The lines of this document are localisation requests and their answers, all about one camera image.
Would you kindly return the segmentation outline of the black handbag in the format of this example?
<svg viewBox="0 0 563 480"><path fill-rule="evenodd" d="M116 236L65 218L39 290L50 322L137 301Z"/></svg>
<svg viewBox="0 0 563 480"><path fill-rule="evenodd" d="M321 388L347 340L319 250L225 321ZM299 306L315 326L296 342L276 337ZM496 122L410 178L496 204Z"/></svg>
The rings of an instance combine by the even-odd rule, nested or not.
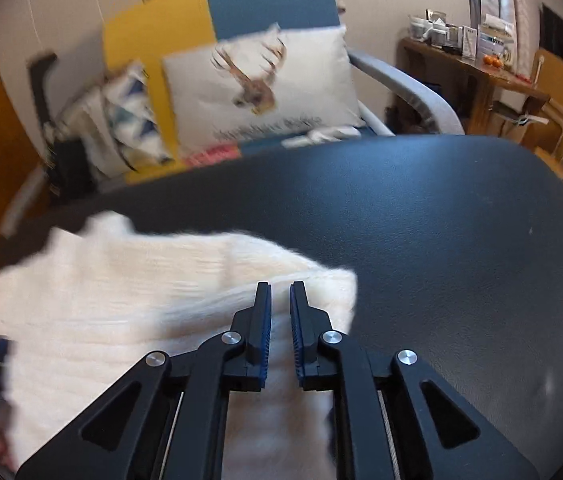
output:
<svg viewBox="0 0 563 480"><path fill-rule="evenodd" d="M96 192L85 146L80 138L47 142L46 174L56 204L80 200Z"/></svg>

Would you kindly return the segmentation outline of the black rolled mat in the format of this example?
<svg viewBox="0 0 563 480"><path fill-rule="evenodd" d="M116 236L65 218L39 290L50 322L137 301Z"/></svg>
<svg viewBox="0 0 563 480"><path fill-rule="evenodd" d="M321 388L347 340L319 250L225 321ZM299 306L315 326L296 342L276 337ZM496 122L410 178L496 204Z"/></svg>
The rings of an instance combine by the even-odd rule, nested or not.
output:
<svg viewBox="0 0 563 480"><path fill-rule="evenodd" d="M58 56L53 51L42 52L35 58L27 62L29 84L33 98L36 118L41 128L52 122L50 107L48 106L45 85L50 71L58 60Z"/></svg>

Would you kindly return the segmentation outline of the deer print cushion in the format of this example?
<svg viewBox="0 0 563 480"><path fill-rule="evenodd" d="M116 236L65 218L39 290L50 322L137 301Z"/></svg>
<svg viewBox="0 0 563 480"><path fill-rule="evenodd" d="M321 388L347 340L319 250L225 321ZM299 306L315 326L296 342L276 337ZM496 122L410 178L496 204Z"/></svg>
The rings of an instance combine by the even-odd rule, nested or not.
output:
<svg viewBox="0 0 563 480"><path fill-rule="evenodd" d="M323 127L359 127L342 25L256 32L162 60L178 156Z"/></svg>

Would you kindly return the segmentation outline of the wooden side table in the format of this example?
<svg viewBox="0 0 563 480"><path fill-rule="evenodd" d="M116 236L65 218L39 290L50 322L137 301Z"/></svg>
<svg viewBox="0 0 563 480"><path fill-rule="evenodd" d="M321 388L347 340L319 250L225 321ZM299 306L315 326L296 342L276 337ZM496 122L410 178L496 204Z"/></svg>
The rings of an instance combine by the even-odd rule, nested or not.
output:
<svg viewBox="0 0 563 480"><path fill-rule="evenodd" d="M506 90L523 96L522 110L537 115L549 95L517 76L482 62L403 38L396 51L397 66L442 96L455 110L467 134L486 134L496 93Z"/></svg>

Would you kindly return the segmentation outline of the wooden folding chair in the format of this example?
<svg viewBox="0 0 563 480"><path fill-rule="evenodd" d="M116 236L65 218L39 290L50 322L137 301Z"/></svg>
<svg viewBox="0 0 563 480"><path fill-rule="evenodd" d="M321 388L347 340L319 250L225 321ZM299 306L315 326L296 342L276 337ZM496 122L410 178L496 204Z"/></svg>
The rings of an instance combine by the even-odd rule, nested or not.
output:
<svg viewBox="0 0 563 480"><path fill-rule="evenodd" d="M521 141L525 148L540 148L557 162L563 162L563 59L543 48L536 51L532 73L533 87L548 100L537 113L547 124L528 125Z"/></svg>

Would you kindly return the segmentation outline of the cream knitted sweater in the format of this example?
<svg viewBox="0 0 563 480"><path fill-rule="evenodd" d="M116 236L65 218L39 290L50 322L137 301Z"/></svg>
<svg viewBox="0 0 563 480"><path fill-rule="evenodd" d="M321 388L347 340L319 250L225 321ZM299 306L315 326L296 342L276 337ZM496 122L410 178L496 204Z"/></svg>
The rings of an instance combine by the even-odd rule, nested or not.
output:
<svg viewBox="0 0 563 480"><path fill-rule="evenodd" d="M72 234L0 271L0 336L12 348L5 396L7 441L22 464L150 351L181 354L230 327L272 287L265 388L231 397L227 479L331 479L328 393L295 376L289 288L302 282L336 330L348 330L357 278L280 245L240 233L144 235L104 212Z"/></svg>

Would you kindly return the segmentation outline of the black television screen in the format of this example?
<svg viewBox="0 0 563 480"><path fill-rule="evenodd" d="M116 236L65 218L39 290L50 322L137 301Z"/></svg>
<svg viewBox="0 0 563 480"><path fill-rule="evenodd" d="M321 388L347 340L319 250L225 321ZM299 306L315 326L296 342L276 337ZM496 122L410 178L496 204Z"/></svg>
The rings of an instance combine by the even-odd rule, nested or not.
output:
<svg viewBox="0 0 563 480"><path fill-rule="evenodd" d="M545 4L539 11L539 46L563 60L563 18Z"/></svg>

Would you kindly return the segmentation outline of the oranges on table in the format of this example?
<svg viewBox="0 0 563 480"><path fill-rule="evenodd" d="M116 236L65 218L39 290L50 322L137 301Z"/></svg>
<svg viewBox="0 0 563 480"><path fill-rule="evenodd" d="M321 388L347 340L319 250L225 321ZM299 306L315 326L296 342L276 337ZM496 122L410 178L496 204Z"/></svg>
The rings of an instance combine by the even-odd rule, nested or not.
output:
<svg viewBox="0 0 563 480"><path fill-rule="evenodd" d="M490 65L493 66L495 68L502 68L503 67L503 62L500 58L498 58L497 56L493 56L493 55L484 55L483 56L483 63L485 65Z"/></svg>

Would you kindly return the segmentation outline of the geometric triangle print cushion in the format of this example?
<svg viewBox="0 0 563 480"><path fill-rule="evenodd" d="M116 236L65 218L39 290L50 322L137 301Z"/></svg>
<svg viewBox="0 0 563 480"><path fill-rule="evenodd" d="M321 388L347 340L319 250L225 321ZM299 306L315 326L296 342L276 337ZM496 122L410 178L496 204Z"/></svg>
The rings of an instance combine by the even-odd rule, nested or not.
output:
<svg viewBox="0 0 563 480"><path fill-rule="evenodd" d="M59 131L80 139L96 181L170 162L138 61L84 88L56 117Z"/></svg>

